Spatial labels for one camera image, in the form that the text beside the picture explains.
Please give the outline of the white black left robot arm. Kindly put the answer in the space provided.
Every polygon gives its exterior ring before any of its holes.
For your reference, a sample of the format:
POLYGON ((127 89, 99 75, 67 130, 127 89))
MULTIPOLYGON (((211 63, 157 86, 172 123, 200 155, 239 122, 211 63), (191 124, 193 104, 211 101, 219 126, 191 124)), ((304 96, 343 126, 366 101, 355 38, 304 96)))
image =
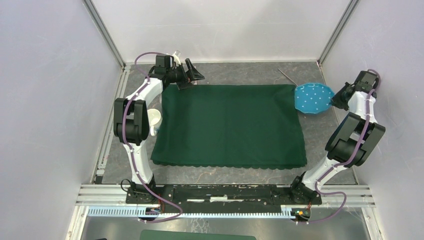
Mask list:
POLYGON ((113 104, 113 134, 125 148, 131 167, 126 194, 145 204, 158 197, 145 145, 151 133, 148 105, 169 86, 184 90, 194 81, 205 79, 189 58, 181 60, 179 54, 154 52, 155 64, 149 71, 141 71, 141 85, 130 95, 116 98, 113 104))

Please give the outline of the blue polka dot plate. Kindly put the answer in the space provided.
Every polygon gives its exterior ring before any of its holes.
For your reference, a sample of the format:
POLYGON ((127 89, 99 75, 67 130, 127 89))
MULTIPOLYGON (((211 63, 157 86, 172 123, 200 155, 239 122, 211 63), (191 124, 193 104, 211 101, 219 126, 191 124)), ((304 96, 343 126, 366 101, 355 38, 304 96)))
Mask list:
POLYGON ((294 90, 294 107, 303 114, 320 114, 332 106, 333 90, 322 83, 305 83, 294 90))

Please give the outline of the silver fork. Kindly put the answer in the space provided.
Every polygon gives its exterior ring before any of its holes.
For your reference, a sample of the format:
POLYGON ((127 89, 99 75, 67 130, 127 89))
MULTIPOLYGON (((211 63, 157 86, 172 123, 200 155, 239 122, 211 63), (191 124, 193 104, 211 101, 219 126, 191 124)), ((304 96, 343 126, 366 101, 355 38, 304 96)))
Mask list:
POLYGON ((293 83, 296 87, 298 87, 299 85, 292 79, 290 78, 285 72, 283 72, 280 68, 277 68, 277 70, 286 78, 288 79, 291 83, 293 83))

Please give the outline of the dark green cloth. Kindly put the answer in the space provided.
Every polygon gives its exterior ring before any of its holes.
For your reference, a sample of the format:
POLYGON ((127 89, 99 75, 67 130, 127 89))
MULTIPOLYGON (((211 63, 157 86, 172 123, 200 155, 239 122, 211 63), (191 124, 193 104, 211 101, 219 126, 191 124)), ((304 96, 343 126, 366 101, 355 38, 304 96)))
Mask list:
POLYGON ((151 160, 157 165, 295 169, 307 164, 295 87, 169 86, 151 160))

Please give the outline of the aluminium frame rails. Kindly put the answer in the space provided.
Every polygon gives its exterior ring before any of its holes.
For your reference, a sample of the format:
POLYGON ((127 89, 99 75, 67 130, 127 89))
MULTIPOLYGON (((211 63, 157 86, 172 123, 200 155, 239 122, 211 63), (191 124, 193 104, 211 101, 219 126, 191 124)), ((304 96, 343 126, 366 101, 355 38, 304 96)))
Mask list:
MULTIPOLYGON (((105 216, 88 216, 90 207, 95 206, 119 206, 119 207, 150 207, 148 204, 127 204, 124 200, 124 194, 118 189, 116 184, 101 184, 100 179, 103 178, 101 172, 106 166, 106 155, 110 151, 112 144, 112 118, 114 107, 109 107, 109 117, 106 124, 106 130, 101 143, 99 153, 97 155, 97 162, 93 171, 93 177, 89 184, 83 184, 78 194, 77 202, 75 204, 71 222, 69 224, 65 239, 67 240, 81 240, 83 239, 85 226, 88 225, 87 218, 126 218, 138 223, 143 222, 143 218, 139 217, 105 217, 105 216)), ((342 185, 328 185, 327 190, 345 191, 348 198, 345 203, 345 208, 348 212, 354 210, 361 210, 363 215, 364 228, 371 240, 383 240, 385 238, 382 228, 380 226, 379 216, 377 214, 377 207, 371 195, 371 190, 367 185, 360 184, 342 184, 342 185)), ((293 205, 281 206, 282 208, 294 209, 293 205)), ((229 220, 288 220, 286 218, 184 218, 180 219, 194 219, 195 221, 229 219, 229 220)))

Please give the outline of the green mat at bottom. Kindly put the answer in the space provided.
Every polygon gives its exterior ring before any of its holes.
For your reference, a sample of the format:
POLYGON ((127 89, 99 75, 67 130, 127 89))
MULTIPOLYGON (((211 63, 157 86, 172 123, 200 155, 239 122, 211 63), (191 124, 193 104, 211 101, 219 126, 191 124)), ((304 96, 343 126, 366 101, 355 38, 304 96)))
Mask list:
POLYGON ((177 232, 145 229, 140 233, 140 240, 256 240, 254 236, 177 232))

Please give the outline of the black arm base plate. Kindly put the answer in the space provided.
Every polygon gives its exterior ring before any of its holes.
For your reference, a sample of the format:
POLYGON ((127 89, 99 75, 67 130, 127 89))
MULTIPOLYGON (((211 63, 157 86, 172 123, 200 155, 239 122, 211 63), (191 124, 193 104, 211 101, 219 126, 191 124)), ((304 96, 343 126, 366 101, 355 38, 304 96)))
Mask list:
POLYGON ((156 185, 154 194, 130 187, 126 204, 159 204, 164 214, 276 214, 282 206, 322 204, 316 191, 275 184, 259 185, 156 185))

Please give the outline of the white blue mug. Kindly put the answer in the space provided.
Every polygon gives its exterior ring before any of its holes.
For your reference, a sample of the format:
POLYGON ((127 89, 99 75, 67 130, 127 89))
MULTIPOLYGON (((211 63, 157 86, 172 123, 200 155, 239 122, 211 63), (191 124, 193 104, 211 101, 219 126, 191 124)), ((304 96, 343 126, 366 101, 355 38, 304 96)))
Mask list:
POLYGON ((148 122, 149 122, 149 133, 152 137, 155 137, 162 124, 162 114, 158 109, 151 108, 147 110, 148 122))

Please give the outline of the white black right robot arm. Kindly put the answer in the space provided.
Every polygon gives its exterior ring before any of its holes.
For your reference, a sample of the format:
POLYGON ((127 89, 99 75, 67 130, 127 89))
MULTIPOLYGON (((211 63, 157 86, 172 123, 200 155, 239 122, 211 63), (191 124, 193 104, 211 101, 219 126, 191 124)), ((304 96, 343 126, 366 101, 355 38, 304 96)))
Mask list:
POLYGON ((293 203, 316 204, 325 183, 368 159, 386 131, 374 114, 380 81, 376 70, 367 69, 360 71, 354 82, 346 82, 337 93, 317 83, 295 89, 295 108, 302 113, 321 113, 335 107, 347 114, 326 143, 323 159, 293 180, 288 191, 293 203))

